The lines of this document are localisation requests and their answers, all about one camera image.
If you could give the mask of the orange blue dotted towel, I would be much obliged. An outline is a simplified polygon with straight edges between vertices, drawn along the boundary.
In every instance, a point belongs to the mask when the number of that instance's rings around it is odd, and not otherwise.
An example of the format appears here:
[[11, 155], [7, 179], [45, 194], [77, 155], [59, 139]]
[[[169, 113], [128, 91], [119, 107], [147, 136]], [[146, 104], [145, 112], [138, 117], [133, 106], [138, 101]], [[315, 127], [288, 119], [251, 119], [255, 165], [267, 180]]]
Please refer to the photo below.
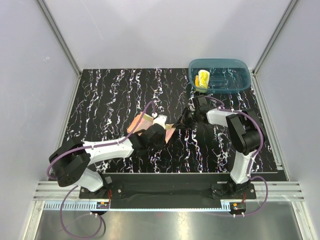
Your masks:
[[[142, 119], [139, 121], [140, 117], [142, 116], [142, 113], [140, 113], [134, 118], [130, 126], [127, 128], [127, 133], [128, 134], [131, 133], [135, 126], [137, 127], [135, 128], [133, 133], [136, 133], [140, 130], [147, 130], [149, 127], [153, 125], [153, 120], [155, 117], [157, 117], [157, 115], [158, 115], [157, 113], [153, 113], [152, 115], [144, 114]], [[176, 128], [173, 127], [173, 124], [167, 124], [166, 122], [166, 125], [165, 125], [165, 143], [166, 144], [171, 139], [175, 130]]]

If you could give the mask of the yellow crocodile towel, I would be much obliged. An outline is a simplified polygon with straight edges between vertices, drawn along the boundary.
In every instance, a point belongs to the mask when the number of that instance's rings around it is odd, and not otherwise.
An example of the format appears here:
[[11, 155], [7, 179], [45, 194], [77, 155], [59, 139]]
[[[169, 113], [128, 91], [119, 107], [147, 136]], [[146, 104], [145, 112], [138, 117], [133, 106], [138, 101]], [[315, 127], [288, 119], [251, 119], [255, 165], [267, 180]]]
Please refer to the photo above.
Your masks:
[[210, 72], [204, 69], [195, 76], [195, 87], [199, 93], [206, 93], [209, 89]]

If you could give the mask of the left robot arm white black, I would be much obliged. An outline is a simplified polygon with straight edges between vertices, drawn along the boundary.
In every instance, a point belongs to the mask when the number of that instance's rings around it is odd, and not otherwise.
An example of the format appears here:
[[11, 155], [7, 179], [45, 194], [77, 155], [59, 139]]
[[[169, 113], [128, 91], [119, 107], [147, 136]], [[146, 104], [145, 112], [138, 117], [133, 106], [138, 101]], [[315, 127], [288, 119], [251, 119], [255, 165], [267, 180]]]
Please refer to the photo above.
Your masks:
[[107, 183], [100, 173], [89, 169], [90, 165], [110, 159], [144, 156], [149, 150], [164, 147], [165, 138], [166, 126], [159, 123], [116, 140], [85, 142], [72, 138], [49, 157], [49, 169], [60, 187], [78, 185], [95, 197], [103, 198], [108, 193]]

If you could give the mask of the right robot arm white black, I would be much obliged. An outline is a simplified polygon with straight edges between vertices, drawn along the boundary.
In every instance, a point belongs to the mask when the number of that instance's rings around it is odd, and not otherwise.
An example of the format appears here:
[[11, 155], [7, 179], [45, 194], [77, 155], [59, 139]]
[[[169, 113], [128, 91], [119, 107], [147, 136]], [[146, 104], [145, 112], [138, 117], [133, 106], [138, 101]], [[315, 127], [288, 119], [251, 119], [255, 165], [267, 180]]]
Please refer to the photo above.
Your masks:
[[225, 109], [225, 104], [212, 96], [192, 97], [176, 123], [177, 128], [192, 128], [196, 123], [220, 125], [228, 128], [230, 141], [235, 149], [235, 159], [229, 180], [215, 195], [239, 198], [253, 180], [251, 171], [256, 156], [261, 151], [266, 133], [252, 109]]

